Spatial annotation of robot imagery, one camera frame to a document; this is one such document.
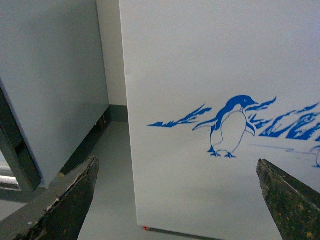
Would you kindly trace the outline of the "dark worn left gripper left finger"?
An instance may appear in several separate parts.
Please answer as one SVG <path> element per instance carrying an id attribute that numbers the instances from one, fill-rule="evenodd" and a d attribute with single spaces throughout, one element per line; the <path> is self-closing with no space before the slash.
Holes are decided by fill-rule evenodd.
<path id="1" fill-rule="evenodd" d="M 91 207 L 99 160 L 95 156 L 0 222 L 2 240 L 76 240 Z"/>

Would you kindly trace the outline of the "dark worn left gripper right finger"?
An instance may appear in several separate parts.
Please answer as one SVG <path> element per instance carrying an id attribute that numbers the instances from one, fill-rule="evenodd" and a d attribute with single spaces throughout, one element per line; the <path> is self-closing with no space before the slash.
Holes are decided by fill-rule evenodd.
<path id="1" fill-rule="evenodd" d="M 320 238 L 320 193 L 266 159 L 256 167 L 264 201 L 284 240 Z"/>

